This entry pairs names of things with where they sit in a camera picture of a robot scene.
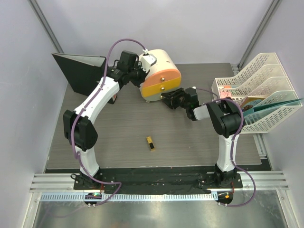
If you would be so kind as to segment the yellow drawer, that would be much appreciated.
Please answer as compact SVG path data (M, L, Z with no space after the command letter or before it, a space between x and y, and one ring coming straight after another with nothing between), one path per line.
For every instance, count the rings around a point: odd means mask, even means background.
M170 79L170 80L165 79L164 81L147 80L142 85L141 94L142 94L142 97L149 97L152 95L162 93L164 91L176 89L180 86L180 83L181 83L181 77Z

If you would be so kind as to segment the white round drawer organizer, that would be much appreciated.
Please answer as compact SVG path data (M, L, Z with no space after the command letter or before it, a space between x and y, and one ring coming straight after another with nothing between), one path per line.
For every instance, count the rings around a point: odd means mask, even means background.
M155 72L159 72L159 71L166 70L166 69L177 69L177 67L175 66L175 64L173 63L173 61L171 60L171 58L169 57L169 55L167 54L166 51L164 51L162 49L154 49L154 50L147 51L145 54L148 54L148 53L153 54L157 58L156 64L153 65L150 69L151 72L155 73Z

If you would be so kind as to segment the gold black lipstick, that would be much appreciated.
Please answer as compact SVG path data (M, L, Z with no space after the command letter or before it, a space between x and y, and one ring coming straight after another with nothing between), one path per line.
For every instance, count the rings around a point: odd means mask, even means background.
M146 139L147 139L147 143L149 145L150 150L154 151L155 150L155 146L154 146L152 138L150 136L148 136Z

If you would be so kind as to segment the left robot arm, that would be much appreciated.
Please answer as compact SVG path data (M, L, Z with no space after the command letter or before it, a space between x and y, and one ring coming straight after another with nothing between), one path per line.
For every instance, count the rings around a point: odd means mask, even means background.
M88 98L75 110L66 110L63 115L65 137L81 163L75 183L92 190L101 186L94 149L98 138L94 123L105 105L115 102L118 92L128 83L139 88L146 102L161 100L162 93L171 92L181 84L180 71L162 49L146 50L141 55L123 51L115 64L105 71L106 77Z

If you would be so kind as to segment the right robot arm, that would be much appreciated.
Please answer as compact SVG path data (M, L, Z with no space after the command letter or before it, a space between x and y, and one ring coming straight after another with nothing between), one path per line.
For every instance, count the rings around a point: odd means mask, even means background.
M179 88L169 93L163 93L163 102L170 109L181 107L192 121L209 118L215 132L219 136L219 153L215 165L212 184L224 188L237 176L235 163L236 144L241 129L244 126L243 112L240 106L231 98L216 99L200 104L197 89Z

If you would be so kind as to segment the black lever arch binder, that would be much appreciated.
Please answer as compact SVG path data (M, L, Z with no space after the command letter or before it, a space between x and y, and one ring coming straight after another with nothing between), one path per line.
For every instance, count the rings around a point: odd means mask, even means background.
M104 74L106 58L102 56L69 55L53 53L73 91L89 96Z

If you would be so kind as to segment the pink sticky note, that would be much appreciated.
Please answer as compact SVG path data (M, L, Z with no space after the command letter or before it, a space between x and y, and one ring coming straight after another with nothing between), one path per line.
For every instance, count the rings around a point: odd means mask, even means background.
M232 98L232 94L230 92L220 92L220 98Z

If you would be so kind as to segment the colourful book in rack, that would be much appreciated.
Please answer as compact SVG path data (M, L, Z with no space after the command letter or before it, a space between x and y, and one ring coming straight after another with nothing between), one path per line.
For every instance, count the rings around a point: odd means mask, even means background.
M244 100L244 102L241 104L241 109L243 112L251 109L258 103L262 102L267 96L266 95L260 95L260 96L247 96Z

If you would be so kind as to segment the teal folder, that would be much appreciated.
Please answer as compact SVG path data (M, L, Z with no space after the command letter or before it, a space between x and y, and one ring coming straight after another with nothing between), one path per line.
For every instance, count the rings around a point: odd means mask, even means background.
M302 99L300 98L252 107L243 113L245 125L251 125L257 122L258 120L276 111L278 108L299 105L301 100Z

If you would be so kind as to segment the white mesh file rack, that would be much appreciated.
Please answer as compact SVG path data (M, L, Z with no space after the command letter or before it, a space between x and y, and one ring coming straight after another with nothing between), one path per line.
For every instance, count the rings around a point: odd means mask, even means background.
M219 97L220 92L230 92L239 105L247 96L267 96L256 106L300 99L276 53L260 53L235 76L215 78L211 90ZM302 103L301 100L299 105L278 108L257 122L245 125L242 133L268 133L302 108Z

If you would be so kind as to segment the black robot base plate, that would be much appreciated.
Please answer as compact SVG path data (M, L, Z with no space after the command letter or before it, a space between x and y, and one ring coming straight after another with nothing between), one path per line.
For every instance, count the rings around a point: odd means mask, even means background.
M212 189L240 189L240 174L234 179L219 180L214 167L150 167L100 169L94 176L98 182L84 174L71 174L75 190L96 190L112 194L178 195L204 194Z

